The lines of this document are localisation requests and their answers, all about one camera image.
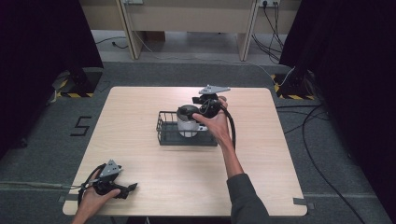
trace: white mug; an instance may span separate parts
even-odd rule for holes
[[[184,137],[194,137],[199,129],[199,123],[196,122],[195,119],[189,119],[187,115],[183,115],[181,110],[188,109],[193,110],[197,109],[194,105],[183,105],[177,110],[177,128],[180,134]]]

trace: wooden table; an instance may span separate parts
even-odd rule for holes
[[[231,202],[219,146],[160,146],[159,111],[191,104],[202,88],[115,87],[111,90],[73,185],[83,183],[98,165],[113,159],[123,171],[116,183],[138,187],[126,200],[112,199],[99,215],[229,216]],[[297,175],[271,93],[263,88],[222,92],[236,129],[236,153],[270,216],[303,216]],[[64,213],[74,215],[76,201]]]

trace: gray carpet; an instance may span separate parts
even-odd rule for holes
[[[287,73],[289,68],[272,66],[266,70],[271,74]],[[111,87],[203,87],[206,84],[268,88],[276,106],[320,104],[319,100],[278,99],[271,79],[253,65],[105,63],[92,98],[61,97],[45,108],[28,136],[28,147],[11,149],[0,160],[0,181],[72,184]],[[300,126],[312,108],[279,108],[284,132]],[[334,129],[326,108],[321,107],[315,114],[320,115],[305,125],[305,139],[317,167],[366,223],[391,223],[360,167],[348,157],[347,147]],[[80,123],[90,128],[85,136],[70,136],[82,132],[75,128],[80,116],[91,117]],[[273,222],[360,223],[313,166],[304,147],[302,128],[285,133],[285,136],[304,196],[315,208],[309,209],[304,217],[274,217]],[[0,223],[69,223],[72,218],[63,214],[63,204],[59,202],[59,198],[66,194],[67,190],[0,185]],[[116,217],[115,220],[126,223],[127,217]],[[111,223],[111,220],[95,217],[89,223]]]

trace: electrical socket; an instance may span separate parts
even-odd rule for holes
[[[275,7],[274,3],[277,3],[278,6],[280,4],[280,0],[260,0],[259,7],[262,7],[264,1],[267,1],[267,7]]]

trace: black wire basket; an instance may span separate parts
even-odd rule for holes
[[[160,111],[157,133],[161,146],[215,147],[218,145],[216,138],[203,124],[200,124],[197,131],[180,131],[177,127],[177,112],[174,111]]]

